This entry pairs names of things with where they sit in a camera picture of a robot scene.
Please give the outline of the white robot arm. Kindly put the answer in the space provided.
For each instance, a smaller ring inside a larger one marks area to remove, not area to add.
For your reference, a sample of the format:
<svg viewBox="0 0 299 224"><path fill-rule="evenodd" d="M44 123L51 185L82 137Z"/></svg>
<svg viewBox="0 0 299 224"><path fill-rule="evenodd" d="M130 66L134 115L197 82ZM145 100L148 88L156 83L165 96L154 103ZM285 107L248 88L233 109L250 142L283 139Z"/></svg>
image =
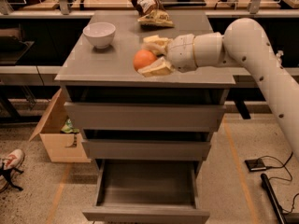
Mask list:
<svg viewBox="0 0 299 224"><path fill-rule="evenodd" d="M137 72L145 77L200 67L245 68L276 117L293 154L299 159L299 84L284 69L263 27L255 20L233 21L223 34L179 35L174 39L146 37L142 48L156 60Z"/></svg>

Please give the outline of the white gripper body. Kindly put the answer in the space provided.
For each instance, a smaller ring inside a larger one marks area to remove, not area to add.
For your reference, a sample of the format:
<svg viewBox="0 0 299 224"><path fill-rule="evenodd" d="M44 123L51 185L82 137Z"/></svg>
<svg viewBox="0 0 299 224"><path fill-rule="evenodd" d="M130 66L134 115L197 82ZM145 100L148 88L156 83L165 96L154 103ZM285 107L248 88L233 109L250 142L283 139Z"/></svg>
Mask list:
<svg viewBox="0 0 299 224"><path fill-rule="evenodd" d="M193 55L193 34L179 35L167 46L167 60L181 73L197 69Z"/></svg>

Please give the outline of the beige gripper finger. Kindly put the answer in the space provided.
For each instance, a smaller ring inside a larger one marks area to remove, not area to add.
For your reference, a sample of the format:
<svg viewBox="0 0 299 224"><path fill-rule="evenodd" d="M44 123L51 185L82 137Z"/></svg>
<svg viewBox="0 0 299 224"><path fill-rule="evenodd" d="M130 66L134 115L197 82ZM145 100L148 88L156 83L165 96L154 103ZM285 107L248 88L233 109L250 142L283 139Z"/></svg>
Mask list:
<svg viewBox="0 0 299 224"><path fill-rule="evenodd" d="M166 55L167 46L172 42L171 38L159 37L158 35L143 38L142 49L149 50L155 55Z"/></svg>
<svg viewBox="0 0 299 224"><path fill-rule="evenodd" d="M169 61L160 57L151 65L138 69L137 72L144 77L157 77L170 75L174 70L175 68Z"/></svg>

